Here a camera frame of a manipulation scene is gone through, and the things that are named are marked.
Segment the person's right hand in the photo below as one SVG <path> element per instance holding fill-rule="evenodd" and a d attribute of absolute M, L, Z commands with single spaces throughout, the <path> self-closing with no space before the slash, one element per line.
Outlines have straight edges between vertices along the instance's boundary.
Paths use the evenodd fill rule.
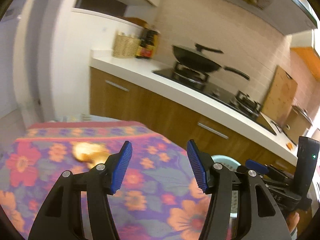
<path fill-rule="evenodd" d="M 287 223 L 287 227 L 288 227 L 290 233 L 292 233 L 295 230 L 295 228 L 297 227 L 299 219 L 300 219 L 299 213 L 296 211 L 293 211 L 288 214 L 288 216 L 286 218 L 286 223 Z"/>

